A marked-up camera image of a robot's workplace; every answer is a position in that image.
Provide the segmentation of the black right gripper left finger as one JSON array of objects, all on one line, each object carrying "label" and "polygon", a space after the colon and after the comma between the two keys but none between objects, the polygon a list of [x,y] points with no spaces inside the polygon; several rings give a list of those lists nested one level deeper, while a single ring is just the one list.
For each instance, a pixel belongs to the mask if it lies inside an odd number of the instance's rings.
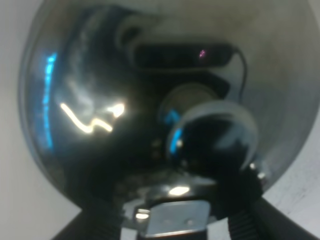
[{"label": "black right gripper left finger", "polygon": [[124,199],[106,200],[88,196],[81,202],[81,212],[63,228],[54,240],[119,240],[124,221]]}]

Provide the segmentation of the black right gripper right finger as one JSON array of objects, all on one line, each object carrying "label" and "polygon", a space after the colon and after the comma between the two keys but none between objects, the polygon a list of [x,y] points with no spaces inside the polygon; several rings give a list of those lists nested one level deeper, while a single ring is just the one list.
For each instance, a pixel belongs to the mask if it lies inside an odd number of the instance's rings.
[{"label": "black right gripper right finger", "polygon": [[317,240],[263,198],[262,184],[252,172],[226,178],[223,202],[229,207],[232,240]]}]

